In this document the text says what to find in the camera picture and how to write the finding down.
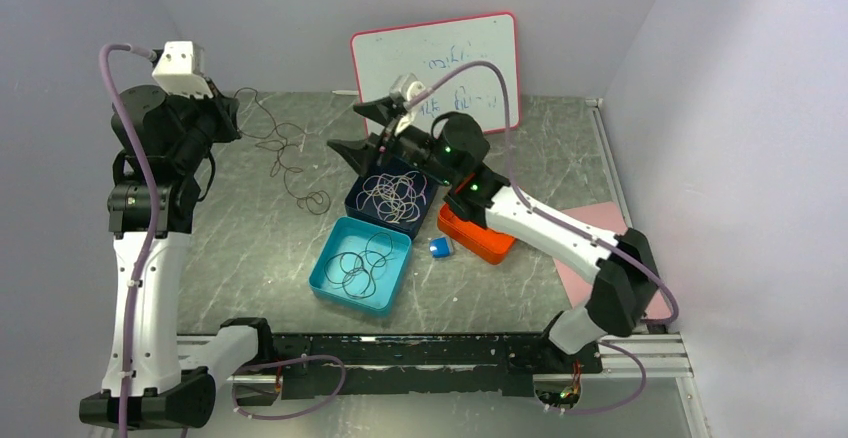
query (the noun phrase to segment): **gray marble tabletop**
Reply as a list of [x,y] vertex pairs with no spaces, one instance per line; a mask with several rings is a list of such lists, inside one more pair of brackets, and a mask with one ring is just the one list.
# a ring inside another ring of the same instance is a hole
[[[243,131],[264,135],[272,124],[239,95]],[[214,149],[217,172],[209,197],[195,211],[193,249],[180,284],[180,333],[217,331],[238,316],[267,318],[275,332],[430,333],[539,331],[570,305],[549,257],[518,242],[493,266],[457,246],[454,255],[433,259],[429,239],[436,227],[439,199],[413,244],[409,267],[391,314],[376,318],[316,298],[308,278],[336,220],[345,215],[344,198],[355,173],[330,150],[329,138],[364,136],[353,113],[353,97],[330,93],[260,94],[278,121],[303,127],[299,136],[281,128],[298,145],[283,162],[304,171],[290,175],[293,193],[325,190],[327,213],[298,207],[283,186],[283,174],[270,176],[275,153],[244,137]],[[522,122],[511,134],[515,176],[531,196],[558,209],[611,200],[590,112],[582,99],[522,97]],[[505,171],[503,134],[488,135],[486,163]],[[209,169],[199,174],[201,186]]]

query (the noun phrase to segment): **pink paper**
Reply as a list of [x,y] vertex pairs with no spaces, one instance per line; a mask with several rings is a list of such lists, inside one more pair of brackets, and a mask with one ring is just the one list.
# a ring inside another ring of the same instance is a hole
[[[627,231],[627,225],[624,224],[624,218],[621,216],[621,212],[618,211],[618,207],[612,202],[581,206],[580,208],[572,208],[570,210],[563,210],[562,212],[574,219],[592,226],[597,226],[598,228],[611,230],[619,234]],[[557,260],[554,260],[554,263],[557,267],[557,273],[559,273],[559,277],[562,279],[562,285],[565,287],[565,293],[568,295],[571,306],[573,307],[586,301],[592,292],[592,286],[577,276],[577,273],[572,271],[571,268]],[[668,305],[665,304],[665,300],[663,300],[660,293],[654,295],[654,299],[648,305],[647,312],[650,319],[667,318],[671,315],[671,310],[668,309]]]

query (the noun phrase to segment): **tangled cable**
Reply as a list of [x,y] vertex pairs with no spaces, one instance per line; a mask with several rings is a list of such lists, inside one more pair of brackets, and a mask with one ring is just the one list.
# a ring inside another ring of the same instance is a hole
[[[388,253],[380,253],[370,248],[371,242],[380,235],[389,239]],[[394,249],[394,242],[392,241],[391,235],[385,232],[376,233],[371,236],[371,238],[368,238],[368,241],[365,243],[365,249],[362,252],[355,253],[353,251],[343,251],[327,259],[327,261],[324,262],[324,276],[327,278],[329,283],[336,285],[337,288],[341,288],[347,296],[353,299],[364,300],[365,298],[370,298],[377,292],[377,278],[374,276],[374,270],[382,268],[388,264],[389,256],[391,256]],[[374,255],[378,258],[376,258],[372,263],[369,257],[374,257]],[[333,279],[330,278],[330,266],[334,261],[338,263],[339,269],[342,273],[344,273],[344,276],[340,281],[333,281]],[[356,277],[360,275],[365,275],[367,279],[365,286],[358,292],[351,292],[348,287],[353,283]]]
[[295,203],[297,203],[297,206],[299,208],[306,209],[313,215],[323,215],[324,213],[326,213],[330,209],[330,205],[332,203],[332,201],[330,200],[330,195],[325,190],[310,191],[304,196],[295,195],[289,187],[289,174],[291,173],[296,175],[299,173],[303,173],[303,168],[297,166],[288,166],[283,163],[283,153],[286,151],[286,149],[289,147],[298,148],[302,146],[302,144],[298,145],[295,143],[289,143],[289,138],[283,135],[280,132],[280,129],[285,126],[295,128],[300,132],[304,139],[306,135],[308,135],[306,130],[295,125],[294,123],[278,123],[277,119],[274,118],[274,115],[272,115],[271,112],[268,111],[268,108],[265,108],[262,103],[259,103],[259,100],[257,99],[257,97],[259,96],[259,91],[257,91],[256,88],[250,88],[247,86],[239,88],[238,90],[236,90],[235,93],[233,93],[233,98],[237,98],[238,94],[242,91],[250,91],[253,93],[253,99],[251,101],[255,103],[256,106],[259,107],[259,109],[264,111],[266,115],[268,115],[268,118],[271,120],[271,123],[273,123],[274,127],[265,135],[251,135],[249,133],[245,133],[244,130],[239,130],[239,132],[242,134],[242,136],[247,136],[248,138],[259,140],[255,145],[253,145],[256,148],[276,153],[277,157],[274,160],[274,163],[271,164],[271,171],[269,174],[271,177],[275,177],[280,172],[280,170],[284,170],[283,187],[285,187],[286,193],[288,193],[289,196],[295,199]]
[[[416,186],[419,177],[424,181],[420,188]],[[356,209],[362,211],[370,202],[380,220],[412,223],[421,218],[421,207],[427,204],[426,189],[427,177],[414,170],[403,175],[370,176],[356,195]]]

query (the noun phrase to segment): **wall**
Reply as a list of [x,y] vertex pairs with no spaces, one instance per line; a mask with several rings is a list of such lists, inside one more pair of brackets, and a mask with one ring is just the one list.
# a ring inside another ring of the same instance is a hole
[[[0,23],[0,434],[86,436],[77,407],[106,370],[116,291],[106,198],[120,147],[97,52],[177,30],[159,0],[0,0]],[[149,80],[139,58],[113,69],[120,88]]]
[[606,95],[714,435],[845,436],[848,0],[657,0]]
[[600,96],[654,0],[164,0],[223,89],[355,89],[357,31],[511,10],[522,89]]

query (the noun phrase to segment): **purple hose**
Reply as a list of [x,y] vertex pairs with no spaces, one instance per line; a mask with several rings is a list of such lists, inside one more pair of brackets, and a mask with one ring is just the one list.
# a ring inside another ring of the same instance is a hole
[[[572,225],[568,222],[565,222],[565,221],[557,218],[556,216],[553,216],[549,213],[546,213],[544,210],[540,210],[538,208],[533,207],[533,205],[530,203],[530,200],[528,200],[527,197],[524,196],[524,193],[518,187],[518,183],[515,181],[515,176],[513,175],[513,172],[512,172],[512,153],[510,152],[510,146],[509,146],[509,128],[510,128],[510,123],[509,123],[509,94],[507,93],[506,80],[504,80],[504,77],[503,77],[503,74],[501,73],[501,70],[499,70],[498,67],[495,66],[493,63],[490,63],[488,61],[478,60],[478,61],[471,61],[471,62],[463,64],[462,66],[459,66],[458,68],[452,70],[451,72],[449,72],[448,74],[443,76],[442,79],[440,79],[435,84],[433,84],[433,86],[427,88],[422,93],[420,93],[418,96],[416,96],[412,100],[408,101],[405,105],[406,109],[411,110],[414,106],[418,105],[422,101],[429,98],[430,95],[432,95],[436,90],[438,90],[442,85],[447,83],[453,77],[455,77],[456,75],[462,73],[463,71],[468,70],[469,68],[473,68],[475,66],[483,66],[483,67],[486,67],[486,68],[492,70],[495,73],[495,75],[498,77],[498,82],[500,82],[500,85],[501,85],[501,92],[503,93],[503,98],[504,98],[504,120],[505,120],[504,141],[506,142],[506,169],[507,169],[507,174],[509,175],[509,181],[511,183],[512,190],[515,192],[516,196],[518,196],[518,199],[521,200],[521,203],[523,203],[524,206],[527,207],[527,209],[532,211],[533,213],[536,213],[537,215],[541,216],[542,218],[545,218],[546,220],[548,220],[548,221],[550,221],[550,222],[552,222],[556,225],[559,225],[562,228],[565,228],[566,230],[569,230],[572,233],[577,234],[578,236],[581,236],[581,237],[583,237],[587,240],[592,241],[594,238],[593,238],[591,233],[588,233],[585,230],[581,230],[580,228],[578,228],[578,227],[576,227],[576,226],[574,226],[574,225]],[[659,319],[659,320],[642,320],[643,323],[646,323],[646,324],[649,324],[649,325],[666,325],[666,324],[672,323],[675,320],[677,320],[677,317],[680,314],[680,311],[679,311],[680,309],[677,305],[677,299],[671,293],[671,290],[668,289],[668,286],[666,286],[665,283],[663,283],[662,280],[660,280],[660,277],[657,276],[656,273],[654,273],[647,266],[643,265],[642,262],[640,262],[636,258],[633,258],[629,254],[618,249],[612,243],[608,243],[601,238],[597,238],[596,243],[601,245],[603,248],[609,250],[610,253],[617,255],[619,258],[621,258],[624,261],[626,261],[627,263],[633,265],[637,270],[641,271],[645,276],[648,277],[649,280],[651,280],[655,285],[657,285],[657,288],[659,288],[660,291],[662,292],[662,294],[665,295],[666,298],[668,299],[669,305],[671,307],[671,316],[669,316],[668,318],[663,318],[663,319]]]
[[240,414],[241,416],[250,418],[252,420],[282,421],[282,420],[289,420],[289,419],[292,419],[292,418],[297,418],[299,416],[303,416],[303,415],[312,413],[313,411],[318,411],[321,408],[327,406],[328,404],[330,404],[331,401],[333,401],[339,395],[339,392],[342,391],[342,386],[344,386],[344,380],[345,380],[345,377],[347,376],[347,371],[345,370],[344,363],[342,363],[342,360],[336,358],[335,356],[331,356],[331,355],[302,356],[300,358],[294,358],[294,359],[285,360],[285,361],[277,361],[277,362],[274,362],[274,363],[264,363],[264,364],[261,364],[261,365],[245,366],[245,367],[240,368],[236,373],[238,373],[239,371],[258,371],[258,370],[264,370],[264,369],[267,369],[267,368],[279,368],[281,366],[299,365],[301,363],[306,363],[308,361],[332,361],[333,363],[339,365],[339,369],[341,370],[341,376],[339,376],[339,384],[336,385],[336,389],[333,390],[333,392],[330,393],[330,395],[327,398],[325,398],[324,401],[322,401],[322,402],[320,402],[316,405],[312,405],[309,408],[298,411],[296,413],[289,413],[288,415],[279,415],[279,416],[257,415],[255,413],[248,413],[247,411],[244,411],[244,409],[242,407],[238,406],[238,402],[236,400],[236,386],[238,386],[238,385],[234,384],[233,385],[233,391],[232,391],[232,397],[233,397],[233,406],[235,408],[233,408],[233,411]]
[[[121,95],[115,87],[115,80],[112,79],[112,72],[109,70],[109,54],[113,51],[128,51],[135,55],[146,58],[150,61],[156,59],[156,54],[148,49],[141,48],[129,44],[113,43],[105,45],[100,49],[100,75],[103,78],[103,84],[106,85],[106,91],[109,92],[109,98],[115,106],[115,111],[124,125],[124,130],[127,137],[130,139],[133,153],[138,159],[138,164],[141,167],[141,174],[147,184],[147,189],[150,193],[150,203],[159,203],[159,190],[156,188],[156,180],[153,178],[153,171],[150,169],[150,163],[147,161],[147,155],[144,153],[144,147],[138,139],[138,134],[133,128],[129,113],[121,101]],[[141,274],[147,263],[147,258],[150,255],[150,246],[153,244],[153,237],[156,234],[156,223],[159,220],[159,207],[150,207],[150,223],[147,225],[147,234],[144,236],[144,242],[141,245],[141,250],[138,252],[138,258],[133,264],[133,271],[130,280],[137,283],[141,280]],[[124,342],[121,347],[121,371],[130,373],[132,371],[132,345],[133,345],[133,327],[135,326],[135,303],[138,298],[138,287],[130,286],[127,290],[127,301],[124,305]],[[127,401],[129,401],[131,378],[124,375],[121,378],[121,396],[118,400],[118,433],[121,438],[127,438],[129,433],[127,427]]]

